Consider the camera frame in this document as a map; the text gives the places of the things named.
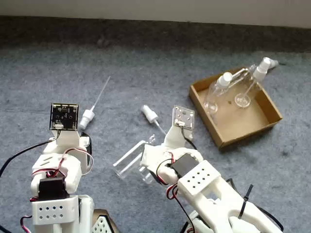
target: black wire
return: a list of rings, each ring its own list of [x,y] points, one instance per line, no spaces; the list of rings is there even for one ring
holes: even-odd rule
[[[188,225],[189,225],[189,223],[186,222],[186,223],[184,224],[183,228],[181,229],[180,233],[184,233],[185,230],[187,229],[187,226],[188,226]]]
[[[162,163],[164,163],[165,161],[168,161],[168,160],[172,160],[172,161],[173,161],[173,158],[171,158],[171,159],[166,159],[166,160],[162,161],[162,162],[159,164],[159,166],[157,166],[156,171],[155,171],[155,175],[156,175],[157,178],[159,178],[159,175],[157,174],[157,171],[159,170],[160,166],[162,165]]]
[[[271,213],[269,213],[268,211],[266,211],[265,209],[262,209],[260,206],[255,205],[260,211],[262,211],[265,215],[267,215],[269,218],[271,218],[281,229],[281,231],[284,231],[284,227],[283,225],[279,222],[279,220],[277,220],[276,217],[274,217]]]
[[[3,226],[0,225],[0,230],[3,231],[4,233],[12,233],[9,230],[5,229]]]
[[[181,126],[181,133],[182,133],[184,139],[185,139],[187,142],[189,142],[189,144],[192,145],[192,147],[193,147],[195,150],[198,150],[198,149],[196,148],[195,144],[194,144],[189,138],[186,138],[186,137],[185,137],[184,127],[182,127],[182,126]]]
[[[180,203],[180,201],[178,200],[177,196],[176,196],[176,193],[178,191],[178,187],[177,185],[172,189],[172,193],[173,193],[173,196],[175,198],[175,200],[178,202],[178,204],[180,205],[181,209],[184,211],[184,213],[186,214],[187,218],[189,219],[189,222],[192,226],[192,232],[195,233],[195,229],[194,229],[194,224],[191,220],[191,218],[189,217],[188,213],[186,212],[185,208],[183,207],[183,205]]]
[[[233,183],[233,179],[229,178],[228,180],[226,180],[227,183],[230,183],[232,188],[241,196],[241,194],[238,192],[235,184]],[[269,213],[268,211],[266,211],[265,209],[262,209],[260,206],[255,205],[260,211],[262,211],[265,215],[267,215],[270,219],[272,219],[277,225],[278,227],[280,227],[281,231],[284,231],[284,227],[283,225],[279,222],[279,220],[277,220],[276,217],[274,217],[271,213]]]
[[[40,147],[40,146],[43,146],[43,145],[45,145],[45,144],[48,144],[48,143],[50,143],[50,142],[52,142],[52,141],[55,141],[56,139],[58,139],[59,135],[60,135],[60,131],[57,131],[57,136],[56,136],[56,138],[53,138],[53,139],[50,139],[50,140],[48,140],[48,141],[35,144],[35,145],[31,146],[31,147],[28,147],[28,148],[26,148],[26,149],[21,150],[20,152],[16,153],[16,154],[13,155],[12,157],[8,158],[7,161],[5,161],[4,165],[3,165],[3,166],[1,167],[1,169],[0,169],[0,178],[1,178],[1,176],[2,176],[2,174],[3,174],[3,172],[4,172],[4,170],[6,169],[6,167],[9,165],[9,163],[10,163],[13,159],[15,159],[15,158],[18,157],[19,155],[21,155],[21,154],[23,154],[23,153],[25,153],[25,152],[27,152],[27,151],[33,149],[33,148]],[[3,231],[4,233],[11,233],[9,230],[5,229],[5,228],[4,228],[3,226],[1,226],[1,225],[0,225],[0,230]]]

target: white wall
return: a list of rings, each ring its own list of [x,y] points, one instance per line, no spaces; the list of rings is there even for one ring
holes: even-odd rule
[[[0,0],[0,15],[311,28],[311,0]]]

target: open cardboard tray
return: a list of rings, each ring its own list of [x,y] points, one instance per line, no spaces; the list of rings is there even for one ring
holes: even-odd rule
[[[232,69],[228,72],[233,74],[240,69]],[[217,112],[217,117],[225,120],[222,120],[221,124],[215,124],[210,114],[205,111],[203,101],[209,85],[221,75],[222,73],[193,83],[189,93],[199,115],[219,148],[271,128],[282,120],[281,113],[267,92],[260,86],[260,91],[247,108],[238,108],[234,102],[234,96],[228,94],[225,97],[225,104]]]

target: circuit board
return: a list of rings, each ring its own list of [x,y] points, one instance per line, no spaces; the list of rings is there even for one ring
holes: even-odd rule
[[[50,130],[78,130],[78,104],[52,103]]]
[[[194,128],[194,111],[175,105],[173,108],[173,125],[182,126],[185,129]]]

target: perforated plate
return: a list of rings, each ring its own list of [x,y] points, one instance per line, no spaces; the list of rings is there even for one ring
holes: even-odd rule
[[[204,160],[179,179],[178,188],[194,196],[220,176],[220,173],[207,160]]]
[[[95,222],[93,229],[93,233],[114,233],[111,225],[107,221],[105,216],[99,216],[97,221]]]
[[[61,200],[34,201],[32,206],[34,225],[73,222],[79,217],[77,196]]]
[[[173,108],[173,125],[183,126],[185,129],[194,128],[194,111],[175,105]]]

